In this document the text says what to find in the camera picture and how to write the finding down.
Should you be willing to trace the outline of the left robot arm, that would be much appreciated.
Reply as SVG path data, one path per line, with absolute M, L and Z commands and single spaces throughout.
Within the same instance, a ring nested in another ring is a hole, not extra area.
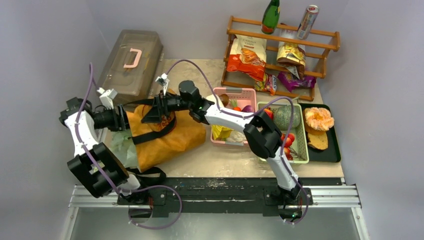
M 59 121 L 70 130 L 74 142 L 74 157 L 67 162 L 71 173 L 95 198 L 115 192 L 120 205 L 146 204 L 148 189 L 96 135 L 101 129 L 119 132 L 130 128 L 123 106 L 94 111 L 90 101 L 77 97 L 66 104 Z

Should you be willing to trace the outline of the green plastic grocery bag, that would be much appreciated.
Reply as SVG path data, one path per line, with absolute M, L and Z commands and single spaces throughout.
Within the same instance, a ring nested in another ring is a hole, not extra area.
M 109 149 L 125 168 L 138 168 L 136 146 L 133 143 L 132 133 L 129 129 L 111 132 Z

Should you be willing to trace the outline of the purple snack bag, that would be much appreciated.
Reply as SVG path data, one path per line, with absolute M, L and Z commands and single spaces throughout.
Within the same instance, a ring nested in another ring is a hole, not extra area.
M 303 79 L 296 78 L 291 72 L 280 72 L 277 76 L 282 85 L 291 93 L 296 88 L 313 89 L 316 84 L 316 77 L 306 75 Z

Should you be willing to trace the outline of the toy napa cabbage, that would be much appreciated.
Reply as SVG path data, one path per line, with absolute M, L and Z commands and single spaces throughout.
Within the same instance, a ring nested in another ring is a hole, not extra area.
M 222 102 L 219 104 L 220 107 L 225 108 Z M 218 139 L 226 139 L 229 137 L 230 133 L 233 130 L 228 127 L 220 126 L 220 125 L 211 125 L 211 135 L 214 140 Z

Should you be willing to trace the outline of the toy melon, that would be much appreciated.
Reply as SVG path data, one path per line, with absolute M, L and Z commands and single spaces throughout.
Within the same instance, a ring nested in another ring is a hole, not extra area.
M 293 110 L 292 129 L 297 128 L 300 125 L 302 118 L 301 111 L 296 105 L 293 107 Z M 291 115 L 291 106 L 282 105 L 274 110 L 273 122 L 280 130 L 286 131 L 289 127 Z

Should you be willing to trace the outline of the brown paper tote bag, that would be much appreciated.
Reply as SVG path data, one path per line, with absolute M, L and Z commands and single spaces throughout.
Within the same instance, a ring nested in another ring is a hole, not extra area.
M 126 113 L 139 173 L 153 170 L 205 143 L 206 128 L 193 120 L 188 110 L 166 113 L 161 123 L 142 123 L 142 118 L 152 107 L 141 104 L 141 100 L 144 99 L 130 102 L 136 107 L 133 112 Z

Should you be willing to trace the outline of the colourful snack packet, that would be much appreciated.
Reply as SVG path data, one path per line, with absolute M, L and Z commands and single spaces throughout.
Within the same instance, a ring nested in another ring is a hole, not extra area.
M 256 80 L 253 88 L 259 92 L 269 92 L 271 96 L 274 96 L 277 91 L 277 80 L 275 75 L 264 73 L 263 80 Z

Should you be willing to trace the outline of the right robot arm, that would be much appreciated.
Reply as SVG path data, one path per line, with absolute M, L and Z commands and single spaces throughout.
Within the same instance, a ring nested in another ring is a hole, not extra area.
M 222 107 L 219 98 L 211 101 L 202 97 L 191 80 L 182 81 L 178 89 L 179 94 L 161 91 L 153 98 L 142 100 L 141 104 L 151 106 L 142 123 L 160 123 L 172 112 L 187 110 L 198 123 L 223 126 L 243 133 L 250 150 L 270 165 L 277 179 L 277 194 L 282 200 L 292 204 L 300 198 L 303 186 L 284 152 L 286 139 L 282 138 L 282 132 L 267 113 L 263 110 L 248 113 Z

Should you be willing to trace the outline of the green drink can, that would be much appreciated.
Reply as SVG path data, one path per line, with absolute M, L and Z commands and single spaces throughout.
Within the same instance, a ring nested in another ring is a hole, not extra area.
M 263 14 L 261 31 L 264 34 L 271 35 L 274 33 L 280 18 L 280 1 L 271 0 Z

